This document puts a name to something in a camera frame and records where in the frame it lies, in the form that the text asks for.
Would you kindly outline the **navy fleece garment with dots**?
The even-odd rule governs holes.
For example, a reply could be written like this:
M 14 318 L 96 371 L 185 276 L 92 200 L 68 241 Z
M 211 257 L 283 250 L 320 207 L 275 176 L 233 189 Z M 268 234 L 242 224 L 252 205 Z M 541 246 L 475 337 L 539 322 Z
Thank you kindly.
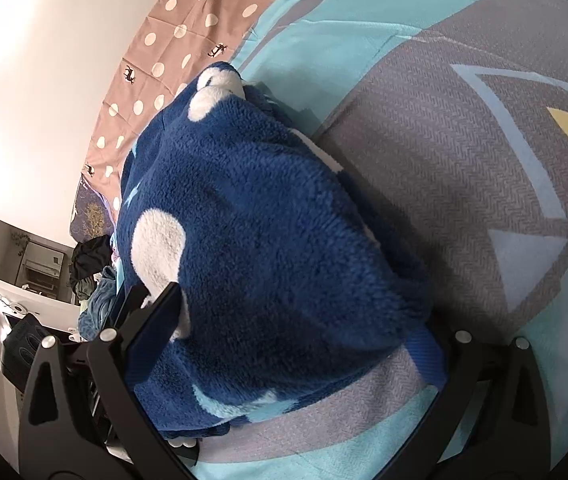
M 170 328 L 132 389 L 166 439 L 215 437 L 346 388 L 423 327 L 425 266 L 346 171 L 235 68 L 206 67 L 129 152 L 125 288 Z

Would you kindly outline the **teal blue clothes heap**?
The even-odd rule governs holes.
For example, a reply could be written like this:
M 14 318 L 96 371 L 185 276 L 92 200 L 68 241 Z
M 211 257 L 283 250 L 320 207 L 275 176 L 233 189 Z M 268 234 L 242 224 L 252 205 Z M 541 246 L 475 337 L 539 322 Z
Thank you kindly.
M 78 318 L 78 332 L 82 339 L 92 340 L 98 336 L 116 304 L 117 292 L 117 270 L 114 266 L 105 266 L 88 305 Z

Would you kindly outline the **black clothes heap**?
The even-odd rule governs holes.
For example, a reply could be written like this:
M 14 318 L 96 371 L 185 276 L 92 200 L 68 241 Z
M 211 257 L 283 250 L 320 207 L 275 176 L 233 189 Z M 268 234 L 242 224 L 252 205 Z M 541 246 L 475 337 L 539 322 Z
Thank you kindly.
M 100 273 L 104 266 L 112 262 L 113 249 L 110 245 L 110 236 L 94 237 L 92 240 L 78 243 L 72 252 L 69 264 L 69 285 L 90 278 Z

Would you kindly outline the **white shelf unit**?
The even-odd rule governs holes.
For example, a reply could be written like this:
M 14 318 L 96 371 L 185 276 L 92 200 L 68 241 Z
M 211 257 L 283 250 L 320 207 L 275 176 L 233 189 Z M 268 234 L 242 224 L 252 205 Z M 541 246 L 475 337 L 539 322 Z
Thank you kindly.
M 72 248 L 0 220 L 0 312 L 33 314 L 72 333 L 80 308 L 69 285 Z

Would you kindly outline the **purple floral cloth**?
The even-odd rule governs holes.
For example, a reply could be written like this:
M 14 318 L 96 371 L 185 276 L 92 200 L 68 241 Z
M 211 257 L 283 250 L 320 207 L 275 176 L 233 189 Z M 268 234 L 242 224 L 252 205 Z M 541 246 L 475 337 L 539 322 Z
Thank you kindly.
M 74 206 L 72 207 L 69 234 L 77 242 L 112 235 L 115 223 L 107 202 L 101 193 L 93 190 L 84 174 L 80 174 Z

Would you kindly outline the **turquoise and grey bed sheet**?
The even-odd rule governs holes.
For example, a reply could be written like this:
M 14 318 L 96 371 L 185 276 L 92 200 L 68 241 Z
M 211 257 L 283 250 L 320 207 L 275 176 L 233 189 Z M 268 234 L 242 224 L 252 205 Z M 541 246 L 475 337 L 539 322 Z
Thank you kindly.
M 425 260 L 465 332 L 528 346 L 568 479 L 568 0 L 276 0 L 233 58 Z

